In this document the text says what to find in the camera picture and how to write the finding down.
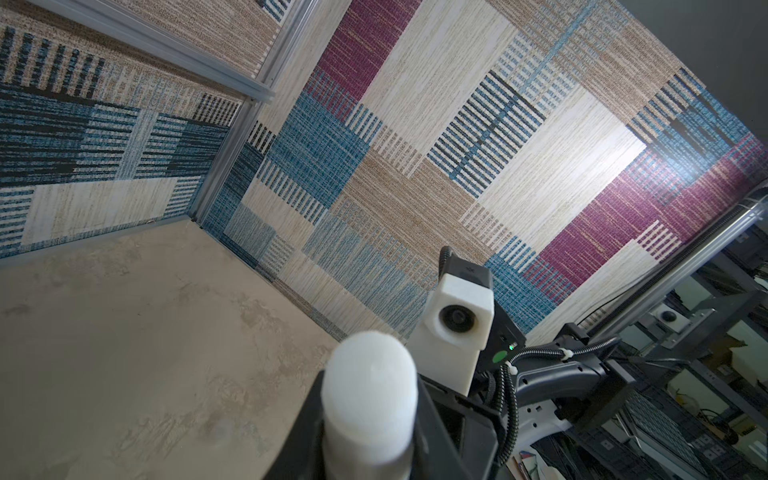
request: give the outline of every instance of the patterned carpet wall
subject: patterned carpet wall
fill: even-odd
[[[150,3],[161,26],[254,74],[286,6],[216,2],[220,22],[244,20],[197,16],[194,36],[171,2],[131,5]],[[184,14],[214,5],[197,3]],[[241,96],[26,2],[0,12],[0,257],[186,213]]]
[[[295,0],[114,0],[255,78]]]
[[[610,0],[324,0],[204,227],[341,339],[406,338],[453,246],[533,343],[768,176]]]

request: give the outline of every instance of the camera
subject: camera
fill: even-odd
[[[455,254],[441,260],[437,287],[406,348],[420,374],[466,395],[493,323],[493,276]]]

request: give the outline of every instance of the white cable tie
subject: white cable tie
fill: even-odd
[[[563,358],[560,359],[562,362],[564,362],[567,359],[570,359],[574,355],[574,351],[573,350],[564,349],[562,347],[560,348],[560,350],[563,351]]]
[[[509,369],[509,374],[512,376],[515,376],[518,374],[518,367],[512,365],[509,360],[506,361],[507,368]]]

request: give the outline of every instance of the gray wall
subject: gray wall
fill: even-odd
[[[620,0],[768,143],[768,0]]]

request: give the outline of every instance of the green led light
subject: green led light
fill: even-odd
[[[507,353],[504,350],[501,352],[496,352],[496,354],[493,356],[493,363],[499,363],[505,358],[507,358]]]

